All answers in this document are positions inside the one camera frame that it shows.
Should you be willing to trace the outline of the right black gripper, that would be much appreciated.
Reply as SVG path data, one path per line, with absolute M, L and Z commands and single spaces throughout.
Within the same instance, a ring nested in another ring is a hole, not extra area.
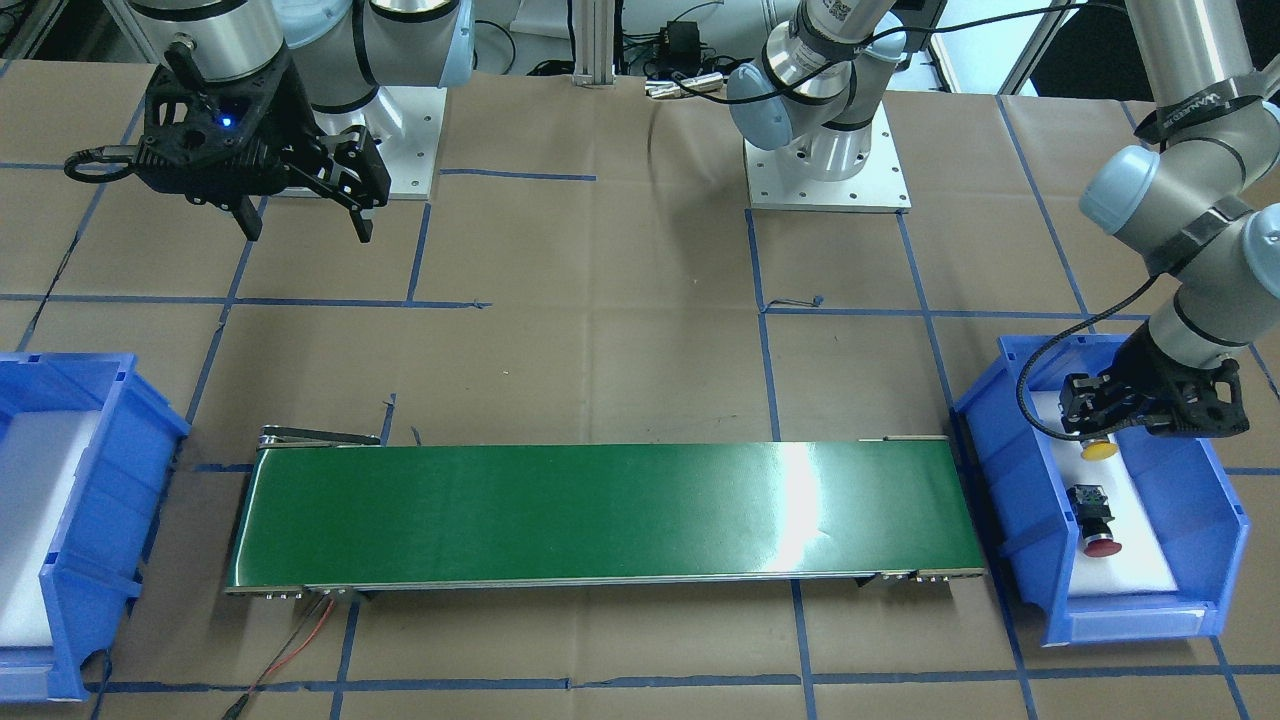
M 366 126 L 324 135 L 288 47 L 239 79 L 212 82 L 172 45 L 145 91 L 134 173 L 154 191 L 225 205 L 247 242 L 262 233 L 261 196 L 305 186 L 348 213 L 360 243 L 390 200 L 390 173 Z

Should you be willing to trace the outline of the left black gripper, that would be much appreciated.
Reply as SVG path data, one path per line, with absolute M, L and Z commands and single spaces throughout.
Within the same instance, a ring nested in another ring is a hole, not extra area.
M 1147 325 L 1098 375 L 1066 375 L 1060 406 L 1066 433 L 1098 438 L 1128 427 L 1192 438 L 1239 436 L 1251 428 L 1236 360 L 1229 357 L 1216 369 L 1184 365 L 1157 346 Z

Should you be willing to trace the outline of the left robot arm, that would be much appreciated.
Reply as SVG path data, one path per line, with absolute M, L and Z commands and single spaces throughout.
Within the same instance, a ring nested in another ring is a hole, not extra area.
M 887 1 L 804 1 L 758 59 L 736 68 L 722 97 L 742 137 L 778 150 L 812 136 L 859 133 L 887 82 L 873 61 L 893 59 L 904 27 Z M 1096 445 L 1143 427 L 1153 436 L 1219 438 L 1249 419 L 1236 355 L 1277 324 L 1277 208 L 1242 193 L 1277 168 L 1276 67 L 1251 59 L 1234 1 L 1129 1 L 1124 8 L 1155 110 L 1137 146 L 1116 152 L 1079 208 L 1139 254 L 1147 284 L 1176 293 L 1096 375 L 1070 374 L 1061 418 L 1047 425 L 1027 387 L 1056 334 L 1024 364 L 1014 396 L 1044 436 Z

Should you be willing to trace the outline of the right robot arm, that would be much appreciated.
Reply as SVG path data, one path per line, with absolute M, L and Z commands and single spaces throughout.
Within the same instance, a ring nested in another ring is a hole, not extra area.
M 257 196 L 302 190 L 357 238 L 410 190 L 387 165 L 413 133 L 390 90 L 449 88 L 474 72 L 470 1 L 133 1 L 163 55 L 140 141 L 120 163 L 159 193 L 229 213 L 259 238 Z

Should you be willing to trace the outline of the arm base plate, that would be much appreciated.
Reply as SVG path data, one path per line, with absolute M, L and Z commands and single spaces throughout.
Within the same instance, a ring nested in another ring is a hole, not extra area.
M 742 143 L 750 206 L 778 211 L 905 213 L 913 208 L 884 106 L 852 132 L 820 127 L 783 149 Z
M 447 88 L 383 86 L 352 111 L 312 109 L 328 135 L 365 126 L 379 141 L 378 151 L 390 176 L 390 200 L 428 200 L 435 177 L 436 151 L 445 119 Z

